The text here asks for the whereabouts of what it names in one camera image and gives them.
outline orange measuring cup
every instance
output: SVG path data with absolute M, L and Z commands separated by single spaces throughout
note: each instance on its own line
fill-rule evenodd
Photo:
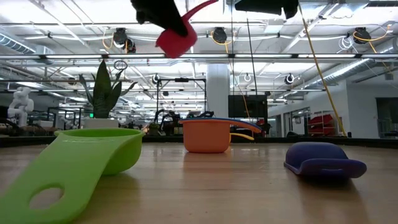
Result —
M 197 153 L 225 152 L 229 146 L 231 125 L 248 128 L 255 133 L 261 132 L 261 128 L 255 124 L 233 119 L 190 118 L 180 120 L 179 123 L 183 124 L 185 149 Z
M 194 7 L 181 17 L 188 31 L 188 35 L 186 37 L 178 35 L 172 29 L 167 29 L 163 31 L 156 40 L 156 47 L 160 47 L 169 58 L 178 58 L 187 52 L 187 50 L 189 50 L 189 48 L 192 47 L 198 40 L 197 33 L 195 30 L 193 30 L 193 27 L 189 23 L 189 19 L 200 9 L 203 9 L 204 7 L 217 1 L 218 0 L 209 0 L 204 2 L 197 7 Z

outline white robot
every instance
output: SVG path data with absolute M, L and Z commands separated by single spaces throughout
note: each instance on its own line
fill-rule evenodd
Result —
M 27 124 L 27 112 L 32 112 L 34 109 L 34 102 L 29 99 L 30 88 L 19 87 L 14 93 L 14 99 L 8 107 L 8 117 L 14 118 L 18 115 L 18 126 L 23 127 Z

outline snake plant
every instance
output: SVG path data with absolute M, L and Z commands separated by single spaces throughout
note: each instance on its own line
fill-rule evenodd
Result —
M 134 82 L 127 90 L 122 91 L 122 83 L 119 82 L 119 79 L 123 71 L 120 70 L 116 74 L 115 81 L 112 84 L 111 77 L 103 60 L 99 65 L 97 76 L 93 75 L 95 80 L 93 95 L 91 95 L 83 75 L 79 75 L 79 81 L 86 90 L 87 100 L 93 105 L 95 118 L 108 118 L 109 112 L 115 107 L 119 97 L 127 94 L 137 84 L 137 82 Z

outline screen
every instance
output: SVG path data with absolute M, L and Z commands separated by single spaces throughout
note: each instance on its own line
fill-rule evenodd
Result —
M 251 118 L 268 118 L 268 105 L 266 95 L 244 96 Z M 247 118 L 248 113 L 242 95 L 228 96 L 228 115 L 230 118 Z

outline red measuring cup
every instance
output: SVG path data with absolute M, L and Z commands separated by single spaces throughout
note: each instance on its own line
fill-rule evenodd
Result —
M 193 27 L 189 23 L 189 19 L 200 9 L 203 9 L 204 7 L 217 1 L 218 0 L 209 0 L 204 2 L 197 7 L 194 7 L 181 17 L 185 27 L 188 30 L 188 35 L 186 37 L 182 37 L 176 34 L 173 30 L 167 29 L 163 31 L 156 40 L 156 47 L 160 47 L 169 58 L 178 58 L 179 56 L 183 55 L 198 40 L 197 33 L 193 30 Z

